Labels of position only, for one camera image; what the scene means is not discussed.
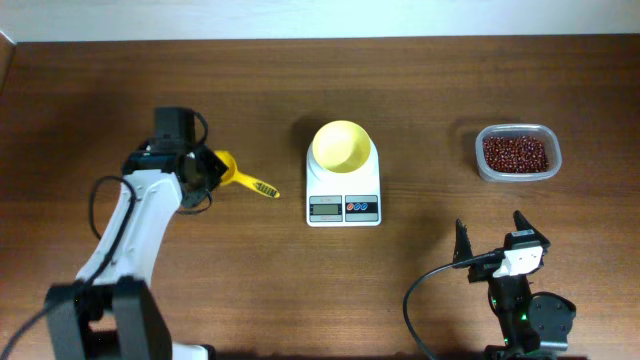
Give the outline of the yellow plastic measuring scoop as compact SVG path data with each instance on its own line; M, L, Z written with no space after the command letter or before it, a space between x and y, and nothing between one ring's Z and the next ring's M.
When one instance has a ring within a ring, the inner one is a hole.
M224 163L227 170L221 176L221 186L237 183L268 198L277 199L280 192L271 184L241 172L233 155L224 150L215 150L214 154Z

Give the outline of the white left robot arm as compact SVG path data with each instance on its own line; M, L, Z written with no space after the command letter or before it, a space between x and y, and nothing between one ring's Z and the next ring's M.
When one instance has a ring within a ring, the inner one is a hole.
M150 285L171 219L199 213L226 169L204 144L149 141L127 158L96 250L74 282L53 285L46 295L56 358L215 358L211 345L173 341Z

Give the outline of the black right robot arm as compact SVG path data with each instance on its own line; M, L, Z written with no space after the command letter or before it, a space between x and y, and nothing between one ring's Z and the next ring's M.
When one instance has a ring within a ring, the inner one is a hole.
M516 229L503 246L481 255L472 252L467 227L457 220L454 266L468 270L469 282L488 284L504 344L487 346L485 359L555 359L568 349L576 306L557 294L531 291L528 277L543 268L550 241L521 212L513 219Z

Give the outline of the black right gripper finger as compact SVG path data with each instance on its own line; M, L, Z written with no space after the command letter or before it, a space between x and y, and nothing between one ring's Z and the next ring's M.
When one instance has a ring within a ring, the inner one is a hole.
M513 213L513 220L516 230L519 233L538 234L538 230L529 223L529 221L524 217L521 211L516 210Z
M473 252L467 233L467 227L460 219L456 220L455 233L456 240L452 263L455 268L463 268L467 266L466 262L473 258Z

